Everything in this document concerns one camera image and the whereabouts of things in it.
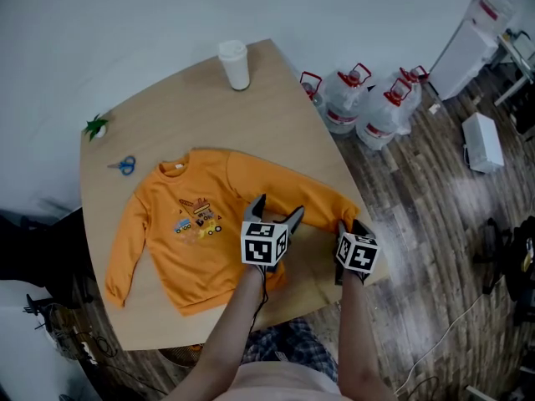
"sweatshirt sleeve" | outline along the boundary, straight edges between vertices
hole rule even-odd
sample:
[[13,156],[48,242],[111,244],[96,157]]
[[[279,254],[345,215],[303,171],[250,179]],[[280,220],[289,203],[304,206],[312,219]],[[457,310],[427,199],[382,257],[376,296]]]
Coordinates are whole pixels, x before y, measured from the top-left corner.
[[351,200],[327,185],[250,155],[231,152],[227,178],[231,188],[247,202],[266,193],[269,211],[287,216],[303,205],[303,223],[325,231],[335,233],[339,220],[351,230],[359,214]]
[[135,265],[145,246],[148,214],[136,195],[132,195],[121,217],[106,272],[106,298],[117,307],[125,306]]

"shirt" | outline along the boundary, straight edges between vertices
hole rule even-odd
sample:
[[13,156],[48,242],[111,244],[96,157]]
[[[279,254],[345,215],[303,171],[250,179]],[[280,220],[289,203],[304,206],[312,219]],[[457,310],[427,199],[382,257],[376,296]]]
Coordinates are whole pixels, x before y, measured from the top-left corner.
[[327,375],[301,364],[242,365],[231,387],[215,401],[349,401]]
[[[330,187],[292,170],[229,150],[192,150],[159,164],[128,200],[106,272],[106,297],[125,305],[135,265],[148,246],[161,283],[182,315],[225,304],[243,272],[240,234],[248,204],[266,193],[266,209],[303,222],[351,227],[359,209]],[[285,281],[284,266],[267,289]]]

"scissors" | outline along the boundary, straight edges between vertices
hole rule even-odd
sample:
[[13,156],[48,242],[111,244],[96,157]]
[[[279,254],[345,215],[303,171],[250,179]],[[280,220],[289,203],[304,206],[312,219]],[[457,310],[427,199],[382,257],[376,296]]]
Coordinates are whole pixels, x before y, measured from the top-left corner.
[[108,168],[118,168],[122,175],[130,175],[135,169],[135,157],[126,156],[118,164],[108,165]]

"red bottle handle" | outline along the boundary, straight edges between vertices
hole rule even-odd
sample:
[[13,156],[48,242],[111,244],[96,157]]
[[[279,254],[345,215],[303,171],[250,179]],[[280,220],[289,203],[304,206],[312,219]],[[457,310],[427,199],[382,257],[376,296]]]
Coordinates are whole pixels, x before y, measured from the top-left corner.
[[[399,96],[395,91],[394,88],[397,85],[398,82],[401,82],[406,88],[407,93],[403,96]],[[401,105],[401,101],[403,101],[405,98],[407,98],[407,95],[410,94],[410,91],[412,90],[411,86],[403,79],[397,78],[390,88],[388,92],[384,93],[384,96],[396,107],[399,107]]]
[[413,73],[405,70],[403,67],[400,67],[400,72],[401,74],[403,74],[403,77],[405,78],[407,82],[415,83],[418,81],[418,78]]
[[419,71],[421,73],[421,74],[418,75],[418,79],[419,80],[427,79],[429,77],[429,73],[427,73],[425,71],[425,69],[421,65],[418,65],[417,67],[414,67],[413,70]]
[[369,71],[362,63],[358,63],[355,65],[351,71],[354,71],[357,67],[361,67],[368,75],[364,77],[364,79],[355,79],[351,78],[351,76],[342,73],[341,71],[338,71],[338,76],[344,81],[345,84],[347,84],[351,88],[356,88],[357,86],[360,86],[363,84],[368,78],[371,77],[371,71]]
[[314,73],[310,73],[309,71],[303,71],[301,73],[301,78],[299,79],[299,83],[300,84],[303,84],[303,76],[304,75],[307,75],[307,76],[310,76],[310,77],[314,77],[315,79],[319,80],[318,84],[316,85],[316,89],[314,91],[308,91],[305,89],[305,92],[307,93],[308,97],[310,98],[310,100],[312,100],[312,98],[314,97],[314,95],[318,92],[318,88],[319,88],[319,85],[323,82],[323,79],[320,78],[318,75],[314,74]]

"person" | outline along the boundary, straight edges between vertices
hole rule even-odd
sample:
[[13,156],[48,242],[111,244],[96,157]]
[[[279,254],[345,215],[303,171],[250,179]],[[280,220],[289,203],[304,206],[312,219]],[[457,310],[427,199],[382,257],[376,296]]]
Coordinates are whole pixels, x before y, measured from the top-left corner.
[[249,334],[262,283],[262,271],[247,265],[197,365],[166,401],[396,399],[379,376],[357,273],[343,274],[338,375],[334,360],[302,318]]

